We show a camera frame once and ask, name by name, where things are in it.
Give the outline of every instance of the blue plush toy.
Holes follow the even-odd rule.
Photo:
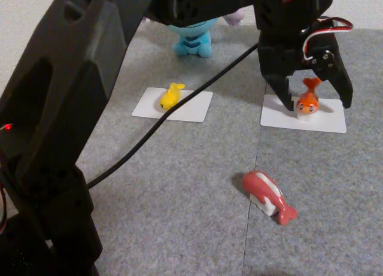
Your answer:
[[[196,54],[201,57],[210,57],[211,40],[209,29],[214,26],[218,19],[207,20],[185,28],[168,26],[168,28],[180,35],[180,40],[173,46],[177,56]]]

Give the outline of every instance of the red and white fish toy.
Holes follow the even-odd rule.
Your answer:
[[[287,225],[289,220],[297,218],[295,208],[288,206],[275,181],[262,171],[250,171],[243,179],[244,189],[250,193],[250,200],[266,215],[279,212],[278,221]]]
[[[310,120],[314,113],[319,110],[319,99],[315,94],[315,88],[321,82],[318,77],[303,80],[303,83],[307,86],[307,92],[303,93],[297,101],[297,119]]]

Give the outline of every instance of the gray carpet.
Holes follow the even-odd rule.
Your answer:
[[[121,169],[91,190],[103,243],[100,275],[383,275],[383,37],[340,34],[354,83],[347,133],[260,127],[270,93],[251,54],[209,91],[203,123],[168,121]],[[156,120],[131,116],[147,87],[195,89],[258,39],[254,26],[212,30],[210,59],[178,59],[176,37],[143,24],[102,118],[78,160],[87,179],[128,151]],[[291,78],[295,95],[302,76]],[[337,98],[329,83],[322,98]],[[241,189],[244,172],[278,182],[298,219],[265,216]]]

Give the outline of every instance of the orange fish toy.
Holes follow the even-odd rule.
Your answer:
[[[315,88],[321,83],[320,78],[305,78],[303,83],[307,86],[307,92],[300,96],[297,102],[297,119],[312,120],[319,110],[319,99],[315,94]]]

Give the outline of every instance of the white card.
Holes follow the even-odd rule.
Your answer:
[[[159,119],[165,113],[160,106],[160,99],[164,92],[166,92],[166,89],[148,87],[134,109],[132,116]],[[192,90],[181,90],[181,99],[184,99],[192,92]],[[201,92],[174,111],[167,119],[182,122],[203,122],[212,96],[212,92]]]
[[[293,97],[294,111],[289,111],[276,95],[265,95],[261,125],[303,131],[346,133],[345,113],[339,99],[319,99],[319,110],[315,113],[315,119],[311,121],[296,118],[295,105],[298,99]]]

